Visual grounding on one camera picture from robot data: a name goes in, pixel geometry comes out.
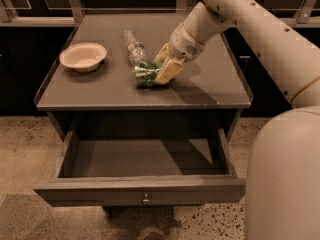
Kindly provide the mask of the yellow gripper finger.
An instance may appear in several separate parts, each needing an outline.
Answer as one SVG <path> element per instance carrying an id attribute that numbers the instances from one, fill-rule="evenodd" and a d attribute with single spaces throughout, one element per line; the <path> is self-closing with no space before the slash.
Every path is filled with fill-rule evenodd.
<path id="1" fill-rule="evenodd" d="M 165 43 L 156 55 L 154 61 L 157 63 L 165 63 L 170 59 L 169 45 Z"/>
<path id="2" fill-rule="evenodd" d="M 157 84 L 166 84 L 183 70 L 183 58 L 177 57 L 161 57 L 158 55 L 155 58 L 155 62 L 159 62 L 161 64 L 160 71 L 157 73 L 155 77 L 155 82 Z"/>

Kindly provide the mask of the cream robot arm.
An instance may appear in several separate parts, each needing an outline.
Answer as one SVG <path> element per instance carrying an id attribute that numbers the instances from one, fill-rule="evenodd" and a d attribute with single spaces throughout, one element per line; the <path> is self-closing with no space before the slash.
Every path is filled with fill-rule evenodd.
<path id="1" fill-rule="evenodd" d="M 165 84 L 235 25 L 291 105 L 258 133 L 248 161 L 246 240 L 320 240 L 320 49 L 255 0 L 201 0 L 156 56 Z"/>

